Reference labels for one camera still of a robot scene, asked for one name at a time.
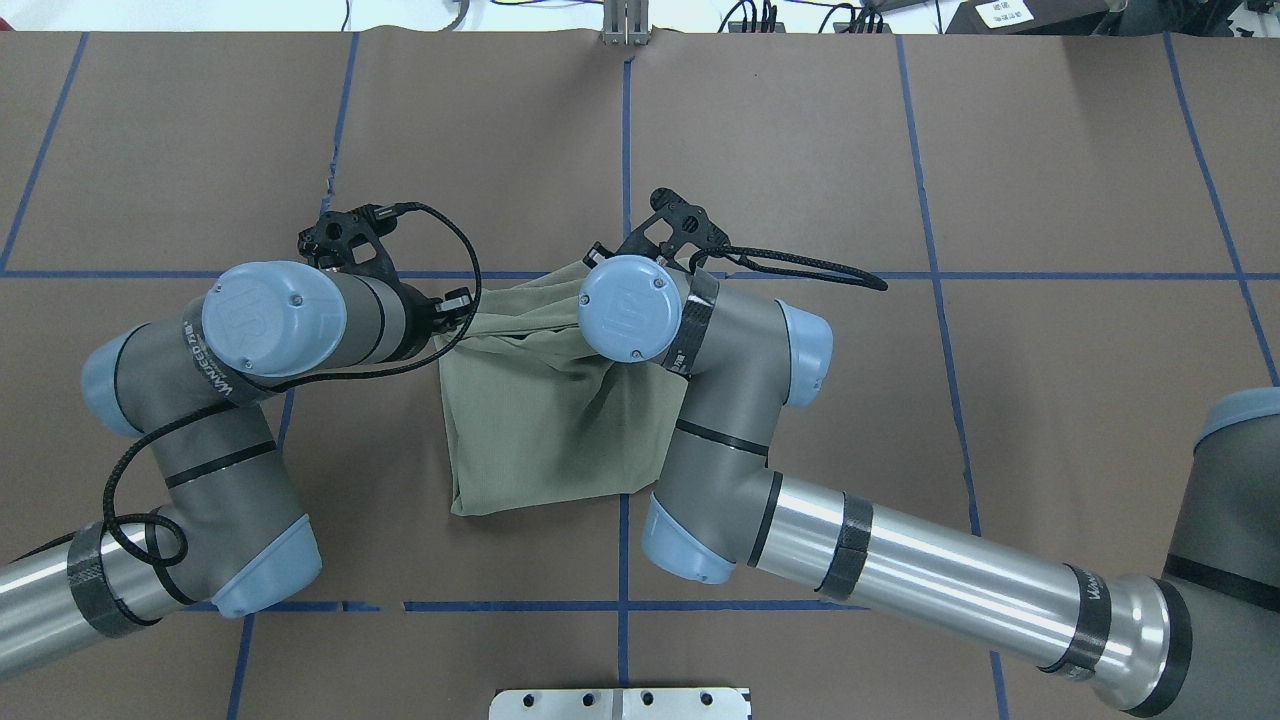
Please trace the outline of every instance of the blue tape line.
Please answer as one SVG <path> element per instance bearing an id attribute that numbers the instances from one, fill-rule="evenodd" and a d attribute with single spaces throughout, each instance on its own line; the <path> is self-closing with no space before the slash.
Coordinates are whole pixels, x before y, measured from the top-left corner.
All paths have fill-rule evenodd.
<path id="1" fill-rule="evenodd" d="M 622 61 L 622 237 L 631 234 L 631 63 Z M 618 687 L 631 684 L 631 496 L 618 496 Z"/>
<path id="2" fill-rule="evenodd" d="M 631 496 L 618 496 L 618 687 L 631 684 L 630 611 L 631 601 Z"/>
<path id="3" fill-rule="evenodd" d="M 214 279 L 221 270 L 4 270 L 0 277 L 14 279 Z"/>
<path id="4" fill-rule="evenodd" d="M 81 41 L 76 46 L 76 54 L 72 55 L 72 67 L 67 69 L 67 78 L 63 81 L 63 91 L 58 95 L 58 102 L 54 105 L 54 114 L 49 118 L 49 126 L 45 128 L 45 137 L 40 141 L 40 150 L 36 152 L 36 161 L 31 165 L 31 174 L 27 176 L 27 187 L 22 191 L 22 200 L 18 201 L 18 211 L 13 215 L 13 224 L 9 225 L 9 237 L 5 238 L 4 250 L 0 251 L 0 272 L 3 272 L 9 265 L 9 255 L 13 254 L 13 246 L 18 241 L 18 231 L 22 228 L 22 218 L 27 214 L 27 202 L 31 201 L 31 193 L 36 190 L 36 179 L 40 178 L 40 168 L 45 164 L 45 155 L 49 152 L 49 143 L 54 140 L 54 131 L 58 128 L 58 119 L 63 117 L 63 108 L 67 105 L 67 96 L 70 95 L 72 83 L 76 82 L 76 70 L 79 69 L 81 58 L 84 56 L 84 46 L 88 44 L 88 33 L 81 33 Z"/>
<path id="5" fill-rule="evenodd" d="M 480 277 L 486 281 L 535 281 L 550 270 L 483 270 Z M 399 277 L 407 279 L 471 279 L 471 270 L 401 270 Z"/>
<path id="6" fill-rule="evenodd" d="M 1005 666 L 1000 660 L 1000 653 L 991 652 L 991 680 L 996 685 L 996 712 L 1000 720 L 1009 720 L 1009 696 L 1005 693 Z"/>
<path id="7" fill-rule="evenodd" d="M 342 612 L 342 602 L 314 600 L 285 600 L 262 610 L 262 612 Z"/>
<path id="8" fill-rule="evenodd" d="M 4 270 L 0 277 L 12 279 L 216 279 L 224 270 Z M 485 270 L 481 273 L 489 281 L 532 281 L 550 274 L 552 270 Z M 920 270 L 877 272 L 887 281 L 932 281 L 933 273 Z M 731 281 L 799 281 L 805 278 L 774 275 L 771 273 L 741 272 L 712 275 Z M 471 279 L 471 270 L 401 270 L 406 279 Z M 1042 273 L 1027 270 L 942 270 L 943 281 L 1151 281 L 1151 282 L 1236 282 L 1236 273 Z M 1280 273 L 1244 273 L 1256 282 L 1280 281 Z"/>
<path id="9" fill-rule="evenodd" d="M 631 63 L 622 61 L 622 237 L 631 234 Z"/>
<path id="10" fill-rule="evenodd" d="M 634 612 L 812 612 L 867 610 L 858 605 L 836 605 L 822 600 L 632 600 Z"/>
<path id="11" fill-rule="evenodd" d="M 895 35 L 897 45 L 897 68 L 902 79 L 902 106 L 906 111 L 906 129 L 911 140 L 911 164 L 915 167 L 915 187 L 920 200 L 920 220 L 924 224 L 924 246 L 929 255 L 929 273 L 933 275 L 933 304 L 938 314 L 938 332 L 942 336 L 942 360 L 947 369 L 947 391 L 951 395 L 951 416 L 960 438 L 960 456 L 964 468 L 965 492 L 969 495 L 969 530 L 982 536 L 982 519 L 978 516 L 978 493 L 973 484 L 973 462 L 969 457 L 969 436 L 964 427 L 964 407 L 960 405 L 960 383 L 956 378 L 955 354 L 951 350 L 951 331 L 947 327 L 946 301 L 942 296 L 942 272 L 938 266 L 938 249 L 933 238 L 933 219 L 929 214 L 929 196 L 924 190 L 924 161 L 920 158 L 920 138 L 915 126 L 915 108 L 911 105 L 911 81 L 906 68 L 906 46 L 901 35 Z M 992 653 L 991 679 L 996 688 L 996 705 L 1005 707 L 1005 674 L 1000 659 Z M 1007 707 L 1001 720 L 1007 720 Z"/>
<path id="12" fill-rule="evenodd" d="M 246 615 L 241 625 L 241 648 L 236 656 L 236 675 L 232 678 L 232 697 L 227 702 L 227 720 L 239 717 L 239 698 L 244 689 L 244 673 L 248 670 L 248 651 L 253 643 L 253 618 Z"/>
<path id="13" fill-rule="evenodd" d="M 616 612 L 612 600 L 406 601 L 404 612 Z"/>
<path id="14" fill-rule="evenodd" d="M 1165 33 L 1165 55 L 1169 56 L 1169 72 L 1174 76 L 1174 90 L 1178 91 L 1178 105 L 1183 109 L 1183 120 L 1187 123 L 1187 135 L 1192 138 L 1192 149 L 1196 151 L 1196 161 L 1199 163 L 1201 174 L 1204 177 L 1204 187 L 1208 188 L 1210 201 L 1213 204 L 1213 214 L 1217 217 L 1217 227 L 1222 231 L 1222 242 L 1226 243 L 1226 254 L 1231 258 L 1231 268 L 1235 269 L 1235 278 L 1240 283 L 1240 295 L 1244 296 L 1244 306 L 1249 311 L 1249 322 L 1253 323 L 1253 333 L 1258 338 L 1258 350 L 1262 351 L 1262 360 L 1267 365 L 1267 374 L 1271 375 L 1271 384 L 1280 386 L 1280 374 L 1276 373 L 1276 363 L 1271 356 L 1271 346 L 1267 336 L 1262 331 L 1262 322 L 1258 319 L 1258 309 L 1253 304 L 1253 293 L 1249 292 L 1249 282 L 1240 264 L 1240 254 L 1235 249 L 1231 238 L 1231 228 L 1226 224 L 1226 213 L 1222 210 L 1222 201 L 1217 196 L 1217 186 L 1213 184 L 1213 176 L 1208 172 L 1208 161 L 1204 160 L 1204 151 L 1201 149 L 1199 135 L 1196 132 L 1196 122 L 1192 120 L 1192 109 L 1187 104 L 1187 92 L 1183 90 L 1183 76 L 1178 72 L 1178 56 L 1174 53 L 1174 37 Z"/>
<path id="15" fill-rule="evenodd" d="M 406 601 L 406 612 L 617 612 L 612 600 L 462 600 Z M 837 605 L 823 600 L 628 600 L 628 612 L 812 612 L 858 611 L 859 605 Z M 218 612 L 211 602 L 197 602 L 187 612 Z M 357 600 L 284 601 L 262 612 L 380 612 L 381 607 Z"/>
<path id="16" fill-rule="evenodd" d="M 333 156 L 329 158 L 329 179 L 325 181 L 324 199 L 320 211 L 329 210 L 333 202 L 333 183 L 338 178 L 338 150 L 342 147 L 342 128 L 347 124 L 347 101 L 351 99 L 351 78 L 356 74 L 356 51 L 360 49 L 360 33 L 351 33 L 351 49 L 347 50 L 347 77 L 342 81 L 342 100 L 338 102 L 338 122 L 333 126 Z"/>
<path id="17" fill-rule="evenodd" d="M 284 437 L 289 432 L 289 420 L 293 419 L 293 388 L 284 391 L 284 410 L 280 411 L 280 429 L 275 433 L 276 450 L 284 451 Z"/>

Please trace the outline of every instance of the olive green fabric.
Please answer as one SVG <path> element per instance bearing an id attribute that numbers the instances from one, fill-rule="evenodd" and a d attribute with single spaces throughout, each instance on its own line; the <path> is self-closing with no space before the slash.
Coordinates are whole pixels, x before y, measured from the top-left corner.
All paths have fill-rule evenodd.
<path id="1" fill-rule="evenodd" d="M 685 380 L 596 355 L 577 327 L 586 266 L 480 297 L 440 359 L 456 515 L 630 493 L 652 483 Z"/>

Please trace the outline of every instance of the blue joint cap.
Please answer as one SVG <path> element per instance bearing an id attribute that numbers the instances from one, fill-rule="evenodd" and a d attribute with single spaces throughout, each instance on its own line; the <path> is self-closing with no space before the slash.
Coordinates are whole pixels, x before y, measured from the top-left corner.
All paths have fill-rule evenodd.
<path id="1" fill-rule="evenodd" d="M 686 580 L 718 585 L 728 580 L 733 564 L 712 552 L 689 534 L 654 496 L 644 523 L 644 553 L 654 565 Z"/>
<path id="2" fill-rule="evenodd" d="M 827 320 L 781 300 L 777 304 L 786 318 L 787 343 L 791 346 L 791 391 L 786 405 L 804 407 L 818 397 L 822 380 L 827 379 L 836 340 Z"/>
<path id="3" fill-rule="evenodd" d="M 81 396 L 84 397 L 84 405 L 88 405 L 90 411 L 97 415 L 109 430 L 129 438 L 142 437 L 142 430 L 134 428 L 120 409 L 120 398 L 115 395 L 115 369 L 124 343 L 129 342 L 141 327 L 137 325 L 95 350 L 81 370 Z"/>
<path id="4" fill-rule="evenodd" d="M 347 331 L 347 302 L 302 263 L 246 263 L 205 295 L 205 341 L 234 370 L 285 378 L 324 363 Z"/>
<path id="5" fill-rule="evenodd" d="M 662 265 L 616 255 L 591 269 L 577 296 L 577 323 L 593 350 L 617 363 L 657 357 L 676 340 L 680 288 Z"/>
<path id="6" fill-rule="evenodd" d="M 280 602 L 319 574 L 320 550 L 311 518 L 303 515 L 214 593 L 212 603 L 223 618 L 234 620 Z"/>
<path id="7" fill-rule="evenodd" d="M 1208 411 L 1208 419 L 1204 420 L 1204 429 L 1196 439 L 1196 446 L 1199 447 L 1204 438 L 1217 430 L 1267 415 L 1280 415 L 1280 387 L 1260 387 L 1231 393 L 1219 400 Z"/>

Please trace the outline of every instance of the metal clamp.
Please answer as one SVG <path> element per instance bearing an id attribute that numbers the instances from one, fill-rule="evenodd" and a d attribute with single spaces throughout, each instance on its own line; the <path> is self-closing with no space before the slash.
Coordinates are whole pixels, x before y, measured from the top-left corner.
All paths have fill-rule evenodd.
<path id="1" fill-rule="evenodd" d="M 649 45 L 649 0 L 604 0 L 605 45 Z"/>

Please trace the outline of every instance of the silver arm tube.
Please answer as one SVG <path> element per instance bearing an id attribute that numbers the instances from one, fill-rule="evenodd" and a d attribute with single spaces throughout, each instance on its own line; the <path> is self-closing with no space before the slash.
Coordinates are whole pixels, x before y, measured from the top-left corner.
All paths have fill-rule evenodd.
<path id="1" fill-rule="evenodd" d="M 979 537 L 781 479 L 756 568 L 1092 683 L 1119 710 L 1156 688 L 1170 612 L 1149 578 L 1106 583 Z"/>
<path id="2" fill-rule="evenodd" d="M 124 525 L 133 542 L 146 546 L 143 525 Z M 160 584 L 151 566 L 124 552 L 110 536 L 100 541 L 105 585 L 143 620 L 157 620 L 183 606 Z M 109 637 L 111 625 L 86 618 L 92 607 L 92 573 L 73 578 L 67 542 L 0 568 L 0 680 L 52 662 Z M 74 571 L 74 562 L 70 564 Z M 132 625 L 141 629 L 141 625 Z"/>

